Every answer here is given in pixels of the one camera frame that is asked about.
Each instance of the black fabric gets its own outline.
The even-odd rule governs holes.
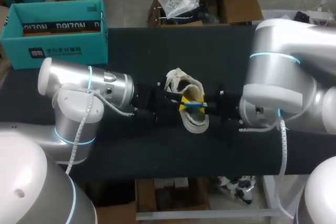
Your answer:
[[[108,69],[130,74],[136,82],[156,84],[171,69],[201,81],[205,93],[223,83],[241,94],[255,27],[132,28],[109,30]],[[0,90],[0,121],[53,124],[51,99],[37,91],[38,70],[9,73]],[[179,116],[161,118],[140,111],[136,119],[106,109],[89,158],[74,166],[76,181],[156,177],[275,175],[281,164],[277,130],[235,133],[231,144],[219,133],[220,119],[210,118],[204,134],[188,132]],[[336,156],[331,135],[288,132],[287,174],[308,174]]]

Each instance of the cardboard carton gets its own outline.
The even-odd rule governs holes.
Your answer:
[[[261,20],[262,12],[257,0],[199,0],[207,3],[210,14],[219,18],[219,24],[203,24],[203,26],[244,25],[254,20]],[[179,25],[165,25],[159,18],[161,12],[158,0],[153,0],[148,12],[148,27],[176,27]]]
[[[204,180],[195,178],[188,181],[188,188],[155,189],[153,179],[137,179],[138,212],[206,210],[208,198]],[[165,198],[168,203],[160,202]]]
[[[108,29],[103,1],[13,4],[1,33],[1,44],[14,69],[39,68],[46,57],[84,65],[107,63]]]

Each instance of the shoe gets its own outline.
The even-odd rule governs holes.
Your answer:
[[[190,102],[203,98],[203,85],[180,68],[169,71],[166,77],[165,91],[183,94]],[[181,110],[180,114],[185,128],[191,133],[203,133],[209,127],[209,116],[199,108],[187,108]]]

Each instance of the yellow tag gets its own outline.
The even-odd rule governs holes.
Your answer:
[[[181,102],[190,102],[186,97],[182,96]],[[201,97],[197,102],[204,102],[204,97]],[[181,110],[185,110],[186,108],[188,108],[186,105],[181,104],[179,107],[179,111]],[[200,108],[200,111],[205,114],[205,109],[204,107]]]

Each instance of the white cable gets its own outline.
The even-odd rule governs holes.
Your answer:
[[[92,108],[92,104],[93,104],[93,93],[90,93],[88,108],[86,109],[85,115],[83,116],[83,119],[80,122],[79,127],[77,129],[76,137],[75,137],[75,140],[74,140],[74,145],[73,145],[72,151],[71,151],[70,161],[69,161],[67,170],[65,171],[65,173],[67,175],[69,175],[69,173],[71,171],[71,168],[72,168],[72,165],[73,165],[73,163],[75,161],[77,147],[78,147],[78,143],[79,143],[79,140],[80,140],[80,135],[81,135],[82,130],[84,128],[85,121],[88,118],[88,115],[90,114],[90,111],[91,111],[91,108]]]
[[[77,88],[77,87],[74,87],[74,86],[62,87],[61,89],[74,90],[74,91],[85,92],[85,93],[89,93],[90,94],[89,95],[89,104],[88,104],[87,110],[85,112],[85,115],[83,116],[83,119],[81,120],[81,122],[80,122],[80,124],[78,126],[76,137],[75,137],[75,140],[74,140],[74,145],[73,145],[72,151],[71,151],[71,157],[70,157],[69,164],[68,164],[68,167],[67,167],[66,172],[65,172],[67,175],[69,175],[69,173],[70,173],[70,171],[72,169],[72,165],[74,164],[74,161],[75,161],[77,147],[78,147],[78,143],[79,143],[79,140],[80,140],[80,136],[81,136],[82,130],[83,130],[84,125],[85,125],[85,121],[86,121],[87,117],[89,116],[91,108],[92,108],[93,96],[98,97],[109,108],[111,108],[113,111],[117,112],[120,115],[123,115],[123,116],[133,116],[134,113],[126,113],[126,112],[122,112],[122,111],[118,110],[112,103],[110,103],[109,101],[107,101],[102,95],[96,93],[93,90],[87,90],[87,89],[83,89],[83,88]],[[58,93],[60,92],[61,89],[59,89],[54,94],[54,96],[52,97],[52,101],[51,101],[52,102],[52,107],[54,107],[55,99],[56,99],[56,97],[57,97],[57,95],[58,95]]]
[[[123,116],[133,116],[134,113],[128,113],[118,110],[112,103],[110,103],[108,100],[106,100],[101,94],[94,93],[96,97],[99,98],[103,103],[105,103],[109,108],[111,108],[114,112],[117,112],[119,115]]]
[[[262,129],[258,129],[258,128],[241,128],[239,129],[240,132],[268,132],[271,131],[275,126],[277,126],[278,122],[275,121],[272,125],[266,127],[266,128],[262,128]]]
[[[278,182],[276,183],[275,190],[274,190],[274,197],[278,203],[278,207],[280,211],[286,215],[288,218],[293,219],[294,216],[289,214],[281,205],[279,190],[281,186],[281,182],[283,176],[285,175],[286,166],[287,166],[287,134],[286,134],[286,125],[282,118],[280,118],[280,130],[281,130],[281,142],[282,142],[282,160],[281,160],[281,168],[278,175]]]
[[[115,107],[112,103],[110,103],[108,100],[106,100],[101,94],[98,93],[98,91],[96,90],[88,90],[88,89],[84,89],[84,88],[79,88],[76,87],[74,85],[64,85],[62,88],[60,88],[52,97],[52,107],[54,108],[54,103],[55,103],[55,99],[58,95],[58,93],[60,92],[60,90],[74,90],[74,91],[80,91],[80,92],[89,92],[89,93],[93,93],[99,100],[101,100],[104,104],[106,104],[109,108],[111,108],[114,112],[117,112],[119,115],[123,115],[123,116],[133,116],[134,113],[128,113],[128,112],[123,112],[120,111],[117,107]]]

